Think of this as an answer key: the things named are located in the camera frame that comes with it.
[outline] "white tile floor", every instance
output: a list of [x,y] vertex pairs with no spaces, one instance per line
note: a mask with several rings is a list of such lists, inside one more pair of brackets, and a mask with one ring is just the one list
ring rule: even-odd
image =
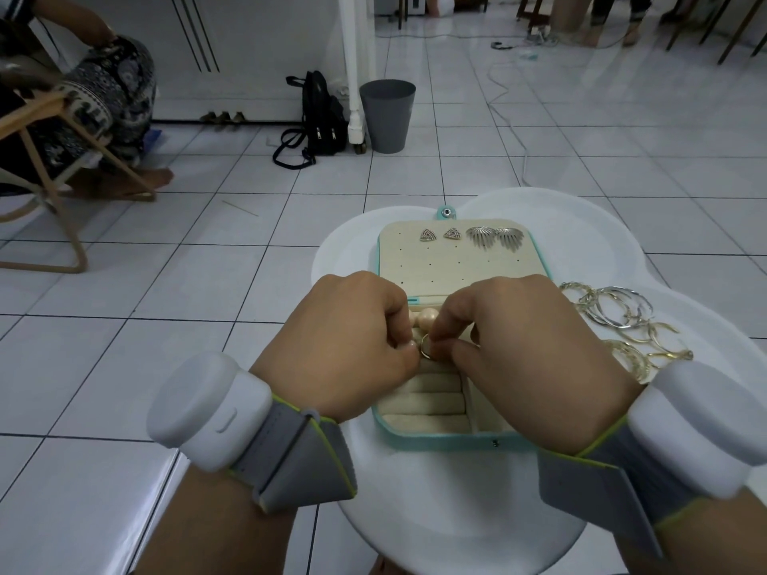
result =
[[[513,36],[514,11],[413,18],[403,33]],[[488,37],[389,39],[398,32],[382,20],[380,74],[418,87],[401,153],[294,172],[269,157],[280,129],[163,125],[151,159],[176,179],[157,203],[71,202],[91,270],[0,272],[2,571],[124,573],[175,462],[144,429],[157,386],[201,349],[249,366],[341,222],[519,185],[524,149],[490,100],[531,155],[531,184],[617,215],[659,279],[767,350],[767,57],[737,48],[717,67],[722,41],[683,37],[666,54],[667,34],[647,29],[630,51],[561,45],[533,62],[491,50]],[[0,258],[66,261],[61,240],[48,218],[4,225]],[[336,506],[309,508],[285,572],[366,575],[374,555]],[[550,573],[620,569],[590,528]]]

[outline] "black backpack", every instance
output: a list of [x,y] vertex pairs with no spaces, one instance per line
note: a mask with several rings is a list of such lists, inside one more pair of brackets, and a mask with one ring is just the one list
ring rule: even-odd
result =
[[[344,107],[338,99],[328,92],[328,84],[319,70],[306,73],[305,79],[288,76],[290,86],[298,86],[304,90],[303,114],[300,129],[286,129],[280,137],[280,146],[272,155],[272,161],[286,169],[303,169],[317,162],[315,155],[335,155],[346,148],[347,125],[344,119]],[[285,147],[295,149],[308,137],[308,145],[301,154],[304,162],[300,165],[290,165],[277,161]]]

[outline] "gray trash can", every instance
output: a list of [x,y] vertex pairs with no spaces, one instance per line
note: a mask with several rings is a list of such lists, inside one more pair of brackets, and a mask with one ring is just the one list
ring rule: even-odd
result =
[[371,80],[360,86],[371,147],[378,153],[405,149],[416,86],[406,80]]

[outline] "jewelry box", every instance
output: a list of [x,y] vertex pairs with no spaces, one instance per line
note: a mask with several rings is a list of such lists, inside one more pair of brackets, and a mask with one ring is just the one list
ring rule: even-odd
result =
[[[512,241],[495,236],[483,240],[471,229],[479,227],[493,231],[511,228],[506,233],[516,237]],[[521,224],[505,219],[457,220],[454,216],[386,226],[378,237],[378,274],[405,290],[414,313],[427,307],[439,309],[452,292],[478,280],[549,276],[532,235]],[[463,339],[469,340],[470,329]],[[417,342],[423,335],[421,329],[413,329]],[[373,414],[384,440],[400,450],[532,447],[452,363],[426,357],[421,358],[418,374],[382,398]]]

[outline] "silver fan earring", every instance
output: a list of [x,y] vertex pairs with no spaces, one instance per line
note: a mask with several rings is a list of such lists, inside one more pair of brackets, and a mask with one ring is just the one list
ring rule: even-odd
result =
[[495,235],[498,236],[498,240],[501,241],[501,244],[512,252],[519,250],[519,247],[523,245],[523,239],[525,238],[525,234],[522,230],[517,230],[516,228],[498,228],[495,230]]
[[475,226],[466,230],[466,235],[469,236],[477,246],[483,248],[490,248],[493,246],[495,240],[495,230],[488,228],[487,226]]

